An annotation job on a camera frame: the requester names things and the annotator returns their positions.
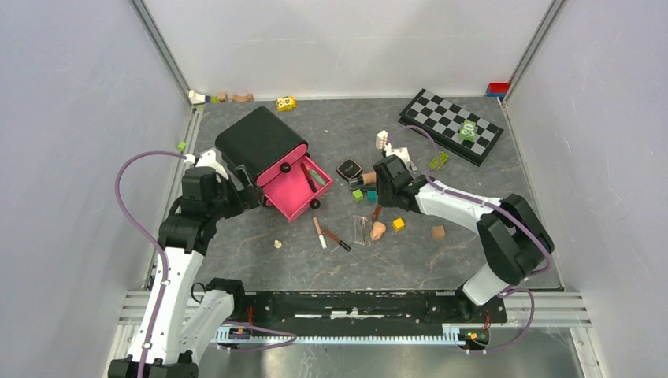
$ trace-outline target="small cube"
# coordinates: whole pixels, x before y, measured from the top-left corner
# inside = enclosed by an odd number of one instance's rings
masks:
[[[357,189],[356,191],[353,191],[353,197],[355,197],[356,202],[360,202],[364,198],[364,193]]]
[[[276,110],[284,112],[286,110],[293,110],[297,106],[297,101],[292,96],[286,96],[276,99]]]
[[[441,240],[443,238],[445,238],[445,227],[443,226],[432,227],[432,239]]]
[[[406,227],[406,224],[403,223],[403,219],[397,218],[392,222],[392,226],[395,228],[395,231],[401,231]]]

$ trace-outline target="green toy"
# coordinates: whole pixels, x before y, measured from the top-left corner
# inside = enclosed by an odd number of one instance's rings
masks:
[[[355,197],[356,202],[360,202],[361,200],[364,199],[364,193],[357,189],[356,191],[353,191],[353,197]]]
[[[476,139],[476,123],[470,120],[465,120],[462,127],[459,129],[459,137],[471,142]]]
[[[443,164],[445,164],[446,160],[447,160],[447,154],[444,153],[444,152],[439,152],[439,156],[433,158],[432,162],[429,163],[429,168],[435,169],[436,171],[438,171],[440,169],[440,167],[442,167]]]

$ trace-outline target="pink drawer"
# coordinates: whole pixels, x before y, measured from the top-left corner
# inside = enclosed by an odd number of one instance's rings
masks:
[[[282,162],[274,165],[271,169],[280,169],[278,167],[280,167]],[[312,178],[312,181],[317,188],[315,193],[311,190],[311,187],[304,176],[304,172],[300,166],[301,163],[304,163],[306,169],[314,169],[325,181],[325,185],[321,186]],[[311,201],[320,198],[331,186],[332,179],[327,173],[313,163],[313,161],[306,155],[303,155],[291,163],[290,172],[279,173],[266,183],[262,190],[265,192],[265,196],[268,199],[267,205],[275,206],[288,218],[288,223],[291,223],[309,208]]]

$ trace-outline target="yellow block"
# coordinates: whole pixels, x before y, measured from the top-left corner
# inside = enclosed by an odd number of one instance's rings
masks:
[[[403,223],[403,219],[397,218],[392,222],[392,226],[395,228],[395,231],[401,231],[406,227],[406,224]]]

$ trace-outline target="pencil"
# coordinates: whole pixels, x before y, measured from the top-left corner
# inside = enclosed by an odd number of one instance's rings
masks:
[[[320,239],[320,244],[322,245],[322,249],[325,249],[327,248],[327,243],[325,243],[325,237],[322,235],[322,231],[320,231],[320,225],[317,222],[317,217],[314,217],[314,224],[317,237]]]
[[[337,238],[336,235],[332,234],[332,232],[329,231],[327,228],[323,228],[322,231],[323,231],[325,234],[327,234],[327,236],[329,236],[330,238],[332,238],[332,240],[334,240],[335,242],[337,242],[337,243],[338,243],[342,248],[344,248],[345,250],[351,250],[351,246],[349,246],[349,245],[347,245],[346,243],[344,243],[343,240]]]

